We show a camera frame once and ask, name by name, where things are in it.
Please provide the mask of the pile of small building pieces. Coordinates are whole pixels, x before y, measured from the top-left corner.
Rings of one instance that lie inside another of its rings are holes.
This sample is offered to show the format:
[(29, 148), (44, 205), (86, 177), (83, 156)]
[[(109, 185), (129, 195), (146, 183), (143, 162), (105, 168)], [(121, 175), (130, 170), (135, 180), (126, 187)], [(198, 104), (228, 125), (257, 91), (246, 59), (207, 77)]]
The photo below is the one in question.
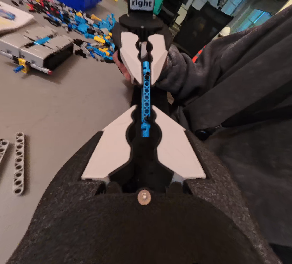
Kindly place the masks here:
[(55, 0), (11, 0), (14, 5), (26, 4), (31, 13), (43, 15), (50, 24), (63, 27), (67, 33), (76, 32), (92, 42), (75, 39), (74, 44), (79, 47), (76, 55), (84, 58), (91, 56), (97, 61), (114, 63), (113, 54), (115, 44), (112, 39), (112, 30), (117, 23), (114, 14), (100, 19), (94, 14), (77, 11), (64, 3)]

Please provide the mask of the person's right hand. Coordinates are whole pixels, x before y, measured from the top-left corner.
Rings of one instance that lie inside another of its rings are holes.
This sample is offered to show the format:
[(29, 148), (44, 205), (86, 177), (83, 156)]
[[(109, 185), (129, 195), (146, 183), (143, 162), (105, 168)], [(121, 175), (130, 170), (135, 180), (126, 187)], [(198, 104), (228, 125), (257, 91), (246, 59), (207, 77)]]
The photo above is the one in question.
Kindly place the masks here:
[(129, 84), (133, 84), (132, 83), (132, 78), (130, 73), (128, 72), (126, 66), (119, 60), (119, 50), (115, 51), (115, 53), (112, 56), (114, 63), (117, 65), (119, 71), (122, 73), (122, 75), (124, 76), (125, 80), (129, 83)]

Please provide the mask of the blue perforated building beam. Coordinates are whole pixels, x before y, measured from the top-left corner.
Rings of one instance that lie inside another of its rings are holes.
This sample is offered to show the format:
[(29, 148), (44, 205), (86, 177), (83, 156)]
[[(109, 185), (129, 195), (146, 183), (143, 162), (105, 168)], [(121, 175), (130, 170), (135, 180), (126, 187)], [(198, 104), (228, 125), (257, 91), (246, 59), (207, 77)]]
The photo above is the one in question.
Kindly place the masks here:
[[(149, 61), (143, 62), (143, 69), (148, 68), (150, 70)], [(151, 115), (151, 97), (150, 97), (151, 76), (143, 75), (143, 87), (141, 90), (141, 136), (150, 137), (150, 120), (144, 121), (145, 115)]]

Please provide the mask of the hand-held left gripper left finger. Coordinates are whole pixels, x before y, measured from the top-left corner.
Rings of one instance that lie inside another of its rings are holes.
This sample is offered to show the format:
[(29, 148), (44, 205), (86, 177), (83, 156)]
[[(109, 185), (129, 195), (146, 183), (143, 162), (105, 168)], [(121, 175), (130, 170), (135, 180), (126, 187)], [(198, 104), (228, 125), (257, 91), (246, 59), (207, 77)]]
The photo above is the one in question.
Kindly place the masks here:
[(102, 130), (100, 140), (82, 173), (82, 180), (110, 180), (111, 173), (129, 161), (131, 147), (126, 139), (126, 131), (133, 123), (132, 113), (136, 108), (137, 105), (133, 105)]

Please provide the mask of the orange traffic cone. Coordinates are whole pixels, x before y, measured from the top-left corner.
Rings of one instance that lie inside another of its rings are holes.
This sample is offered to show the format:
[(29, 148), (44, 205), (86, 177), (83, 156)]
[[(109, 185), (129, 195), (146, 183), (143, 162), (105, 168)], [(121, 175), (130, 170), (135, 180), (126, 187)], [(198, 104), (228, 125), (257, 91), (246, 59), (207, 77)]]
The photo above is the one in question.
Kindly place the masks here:
[(193, 63), (197, 62), (197, 59), (199, 58), (199, 56), (201, 55), (201, 53), (203, 52), (203, 49), (206, 47), (206, 45), (197, 52), (197, 54), (195, 54), (195, 56), (192, 58)]

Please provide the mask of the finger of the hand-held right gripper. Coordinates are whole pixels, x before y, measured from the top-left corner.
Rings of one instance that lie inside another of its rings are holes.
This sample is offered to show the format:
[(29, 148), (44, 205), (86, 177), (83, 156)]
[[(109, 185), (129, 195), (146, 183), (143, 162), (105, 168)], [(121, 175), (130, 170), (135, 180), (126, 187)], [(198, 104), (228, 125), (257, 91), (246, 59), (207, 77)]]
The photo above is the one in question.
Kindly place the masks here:
[(151, 35), (149, 36), (149, 43), (152, 45), (150, 52), (151, 61), (151, 86), (154, 86), (159, 79), (165, 61), (167, 59), (168, 51), (166, 50), (165, 39), (163, 35)]
[(132, 32), (122, 32), (121, 33), (121, 48), (120, 57), (123, 64), (128, 70), (131, 81), (137, 82), (137, 84), (142, 85), (142, 64), (139, 60), (139, 50), (136, 47), (136, 43), (139, 41), (138, 35)]

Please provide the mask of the grey black motor block assembly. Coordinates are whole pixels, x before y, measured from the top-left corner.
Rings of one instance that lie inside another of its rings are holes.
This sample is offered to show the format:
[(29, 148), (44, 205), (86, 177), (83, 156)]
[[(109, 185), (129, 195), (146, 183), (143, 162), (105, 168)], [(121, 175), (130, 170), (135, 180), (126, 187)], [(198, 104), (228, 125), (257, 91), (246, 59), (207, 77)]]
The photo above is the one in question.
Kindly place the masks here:
[(11, 33), (1, 37), (1, 55), (17, 65), (15, 73), (27, 74), (30, 69), (52, 75), (54, 70), (72, 56), (74, 40), (65, 35), (49, 31), (33, 33)]

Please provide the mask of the open instruction booklet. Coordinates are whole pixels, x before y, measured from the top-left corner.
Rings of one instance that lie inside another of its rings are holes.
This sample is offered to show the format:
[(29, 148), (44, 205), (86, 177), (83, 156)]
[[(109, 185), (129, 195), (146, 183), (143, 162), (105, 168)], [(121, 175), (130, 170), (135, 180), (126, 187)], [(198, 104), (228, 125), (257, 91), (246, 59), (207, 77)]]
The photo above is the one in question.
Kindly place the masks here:
[(0, 2), (0, 34), (15, 31), (35, 21), (32, 14)]

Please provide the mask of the grey perforated building beam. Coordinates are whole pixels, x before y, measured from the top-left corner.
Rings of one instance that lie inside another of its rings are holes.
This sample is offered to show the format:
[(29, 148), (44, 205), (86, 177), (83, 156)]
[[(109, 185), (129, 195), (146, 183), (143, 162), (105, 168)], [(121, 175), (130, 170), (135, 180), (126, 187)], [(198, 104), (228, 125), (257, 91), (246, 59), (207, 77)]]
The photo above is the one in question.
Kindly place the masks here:
[(25, 159), (25, 135), (17, 132), (14, 145), (13, 166), (13, 194), (20, 196), (24, 192), (24, 159)]
[(4, 155), (7, 151), (7, 148), (9, 146), (9, 141), (6, 139), (0, 140), (0, 163), (2, 162)]

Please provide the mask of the person's dark jacket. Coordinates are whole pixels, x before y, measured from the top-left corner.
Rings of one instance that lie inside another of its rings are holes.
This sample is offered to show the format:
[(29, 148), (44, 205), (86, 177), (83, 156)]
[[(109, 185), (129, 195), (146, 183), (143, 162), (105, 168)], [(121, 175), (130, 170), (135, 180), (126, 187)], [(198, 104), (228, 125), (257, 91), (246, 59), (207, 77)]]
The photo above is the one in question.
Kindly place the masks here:
[(291, 96), (275, 108), (288, 115), (221, 128), (205, 144), (231, 172), (272, 250), (291, 263)]

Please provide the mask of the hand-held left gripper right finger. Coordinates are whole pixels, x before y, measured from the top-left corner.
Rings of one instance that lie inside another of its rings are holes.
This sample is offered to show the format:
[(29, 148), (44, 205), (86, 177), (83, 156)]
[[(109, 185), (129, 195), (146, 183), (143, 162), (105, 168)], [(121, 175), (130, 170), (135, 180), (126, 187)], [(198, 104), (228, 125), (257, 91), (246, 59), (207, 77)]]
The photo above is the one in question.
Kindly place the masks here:
[(173, 172), (172, 179), (206, 179), (206, 174), (185, 134), (186, 129), (155, 105), (155, 123), (162, 137), (156, 152), (158, 161)]

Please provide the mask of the black mesh office chair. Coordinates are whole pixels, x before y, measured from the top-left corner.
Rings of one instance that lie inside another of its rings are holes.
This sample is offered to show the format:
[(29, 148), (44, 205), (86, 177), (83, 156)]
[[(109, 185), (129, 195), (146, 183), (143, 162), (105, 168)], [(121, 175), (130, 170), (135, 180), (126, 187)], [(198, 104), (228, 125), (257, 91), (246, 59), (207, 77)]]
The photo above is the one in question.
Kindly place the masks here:
[(234, 16), (230, 16), (206, 2), (200, 10), (191, 7), (184, 18), (179, 32), (173, 39), (181, 53), (193, 58), (226, 27)]

